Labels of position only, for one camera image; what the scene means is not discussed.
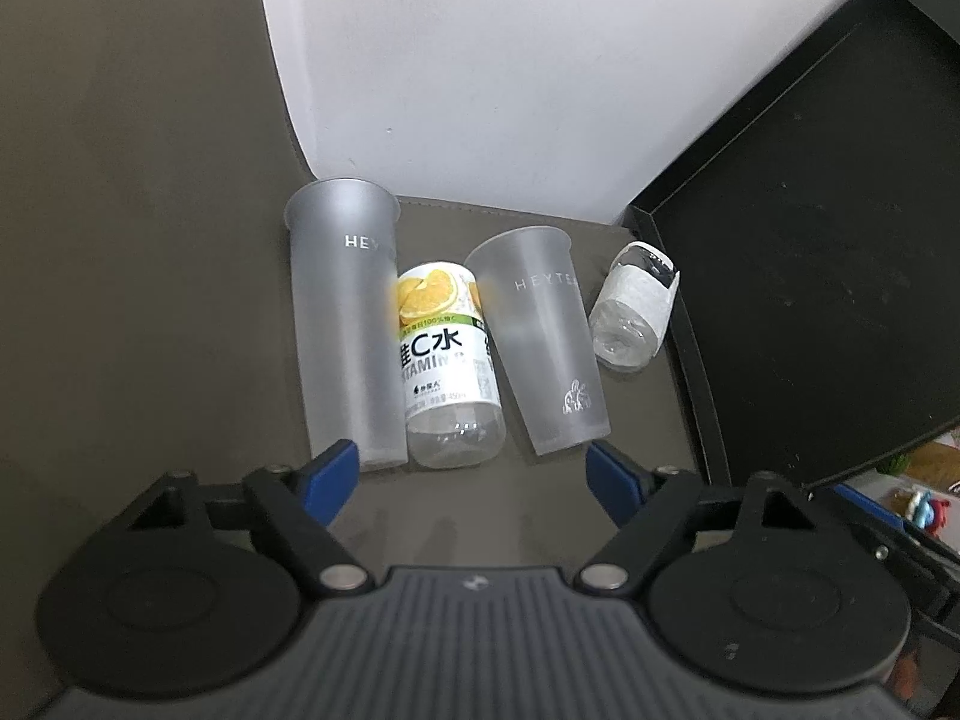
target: metal screw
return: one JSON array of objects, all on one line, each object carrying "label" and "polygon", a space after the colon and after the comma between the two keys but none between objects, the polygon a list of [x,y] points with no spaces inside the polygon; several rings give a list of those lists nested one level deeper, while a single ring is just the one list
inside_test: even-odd
[{"label": "metal screw", "polygon": [[619,565],[595,562],[580,572],[580,581],[594,590],[616,590],[627,583],[628,576]]},{"label": "metal screw", "polygon": [[330,590],[355,590],[367,580],[367,572],[359,565],[338,563],[320,571],[320,583]]}]

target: blue gripper pad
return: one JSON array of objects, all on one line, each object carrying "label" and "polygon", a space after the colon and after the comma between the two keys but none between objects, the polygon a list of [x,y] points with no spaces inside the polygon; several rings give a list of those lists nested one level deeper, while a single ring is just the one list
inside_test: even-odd
[{"label": "blue gripper pad", "polygon": [[357,445],[341,439],[323,450],[296,474],[294,492],[311,517],[322,525],[333,522],[360,481]]},{"label": "blue gripper pad", "polygon": [[607,517],[622,528],[647,502],[652,477],[608,443],[592,442],[587,447],[587,487]]}]

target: colorful object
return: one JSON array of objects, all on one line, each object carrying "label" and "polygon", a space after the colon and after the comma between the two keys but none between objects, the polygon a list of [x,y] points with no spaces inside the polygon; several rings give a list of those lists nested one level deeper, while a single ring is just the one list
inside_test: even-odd
[{"label": "colorful object", "polygon": [[909,466],[909,455],[899,454],[877,464],[877,471],[885,473],[887,476],[899,476],[904,473]]},{"label": "colorful object", "polygon": [[892,512],[912,522],[930,536],[937,536],[947,524],[947,509],[950,502],[943,498],[934,498],[925,488],[894,490],[889,500]]}]

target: vitamin c water bottle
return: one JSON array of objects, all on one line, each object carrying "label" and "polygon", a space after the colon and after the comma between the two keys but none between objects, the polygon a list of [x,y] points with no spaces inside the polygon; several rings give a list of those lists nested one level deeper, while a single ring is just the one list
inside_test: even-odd
[{"label": "vitamin c water bottle", "polygon": [[407,446],[431,469],[474,466],[506,428],[473,274],[427,263],[397,282]]}]

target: black tray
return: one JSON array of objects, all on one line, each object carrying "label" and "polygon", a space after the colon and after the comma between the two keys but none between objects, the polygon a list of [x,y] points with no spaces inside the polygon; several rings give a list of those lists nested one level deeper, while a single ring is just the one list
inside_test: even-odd
[{"label": "black tray", "polygon": [[712,483],[818,485],[960,423],[960,46],[849,0],[628,209]]}]

